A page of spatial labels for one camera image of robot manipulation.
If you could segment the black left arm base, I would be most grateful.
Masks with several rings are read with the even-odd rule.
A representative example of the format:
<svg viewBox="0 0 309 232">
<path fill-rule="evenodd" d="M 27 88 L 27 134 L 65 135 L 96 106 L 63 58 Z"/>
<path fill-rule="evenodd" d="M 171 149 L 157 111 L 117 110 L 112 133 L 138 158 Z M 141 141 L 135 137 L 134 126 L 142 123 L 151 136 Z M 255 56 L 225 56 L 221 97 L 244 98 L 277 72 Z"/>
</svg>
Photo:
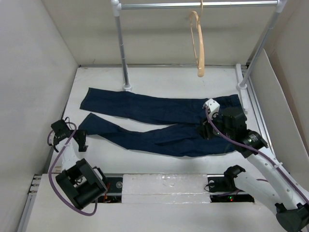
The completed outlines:
<svg viewBox="0 0 309 232">
<path fill-rule="evenodd" d="M 99 197 L 98 203 L 121 203 L 123 176 L 108 176 L 108 191 L 104 196 Z"/>
</svg>

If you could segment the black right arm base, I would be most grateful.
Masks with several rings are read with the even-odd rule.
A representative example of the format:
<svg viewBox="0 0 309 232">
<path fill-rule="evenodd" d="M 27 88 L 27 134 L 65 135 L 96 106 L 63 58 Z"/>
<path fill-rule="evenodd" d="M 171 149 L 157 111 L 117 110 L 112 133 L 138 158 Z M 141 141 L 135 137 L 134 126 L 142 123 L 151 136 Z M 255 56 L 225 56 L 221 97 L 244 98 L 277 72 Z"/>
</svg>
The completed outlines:
<svg viewBox="0 0 309 232">
<path fill-rule="evenodd" d="M 223 174 L 208 174 L 204 190 L 210 194 L 211 203 L 255 203 L 248 193 L 238 189 Z"/>
</svg>

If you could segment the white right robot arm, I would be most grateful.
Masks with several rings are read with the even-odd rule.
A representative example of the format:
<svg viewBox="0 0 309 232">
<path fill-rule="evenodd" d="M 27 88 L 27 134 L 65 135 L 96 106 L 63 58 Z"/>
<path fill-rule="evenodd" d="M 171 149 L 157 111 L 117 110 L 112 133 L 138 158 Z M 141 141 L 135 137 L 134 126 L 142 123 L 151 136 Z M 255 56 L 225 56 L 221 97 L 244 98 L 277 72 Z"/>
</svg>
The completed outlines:
<svg viewBox="0 0 309 232">
<path fill-rule="evenodd" d="M 219 104 L 204 104 L 206 119 L 200 130 L 205 139 L 220 137 L 230 142 L 265 178 L 251 176 L 234 165 L 223 174 L 222 184 L 228 190 L 239 189 L 265 205 L 287 232 L 300 232 L 309 224 L 309 192 L 285 170 L 268 148 L 263 137 L 247 128 L 241 108 L 220 109 Z"/>
</svg>

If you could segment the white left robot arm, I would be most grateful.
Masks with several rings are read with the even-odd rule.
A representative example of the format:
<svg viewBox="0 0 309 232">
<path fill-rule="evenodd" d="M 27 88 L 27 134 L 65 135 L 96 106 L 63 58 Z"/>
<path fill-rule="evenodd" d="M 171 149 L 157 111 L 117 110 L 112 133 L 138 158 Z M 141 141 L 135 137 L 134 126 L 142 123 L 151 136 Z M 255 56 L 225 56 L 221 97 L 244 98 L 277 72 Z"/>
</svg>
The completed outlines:
<svg viewBox="0 0 309 232">
<path fill-rule="evenodd" d="M 53 135 L 48 144 L 57 156 L 48 170 L 49 183 L 56 196 L 70 209 L 93 216 L 98 199 L 106 195 L 110 184 L 102 170 L 92 167 L 79 153 L 87 151 L 86 132 L 63 119 L 51 124 Z"/>
</svg>

